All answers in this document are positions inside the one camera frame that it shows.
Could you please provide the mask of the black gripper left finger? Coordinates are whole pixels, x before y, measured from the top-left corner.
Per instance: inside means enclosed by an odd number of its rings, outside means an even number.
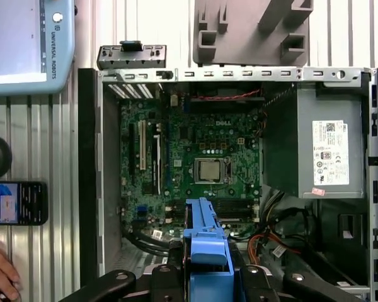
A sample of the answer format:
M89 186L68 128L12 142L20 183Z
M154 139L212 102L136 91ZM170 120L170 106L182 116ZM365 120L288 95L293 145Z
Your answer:
M184 301L182 264L183 244L173 240L167 263L146 267L139 278L123 269L111 271L62 301Z

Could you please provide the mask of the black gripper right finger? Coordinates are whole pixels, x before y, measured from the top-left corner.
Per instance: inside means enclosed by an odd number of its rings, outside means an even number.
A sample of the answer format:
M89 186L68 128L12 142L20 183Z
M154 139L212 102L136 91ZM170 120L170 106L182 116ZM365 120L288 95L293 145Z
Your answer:
M246 264L233 242L229 251L234 267L235 301L361 301L310 272L288 272L278 279L266 267Z

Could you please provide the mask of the person hand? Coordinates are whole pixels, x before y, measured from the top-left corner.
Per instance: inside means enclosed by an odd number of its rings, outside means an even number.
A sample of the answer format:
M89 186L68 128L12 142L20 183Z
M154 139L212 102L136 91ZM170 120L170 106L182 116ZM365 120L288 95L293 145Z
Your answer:
M0 301L18 301L20 293L18 285L20 275L7 258L5 253L0 250Z

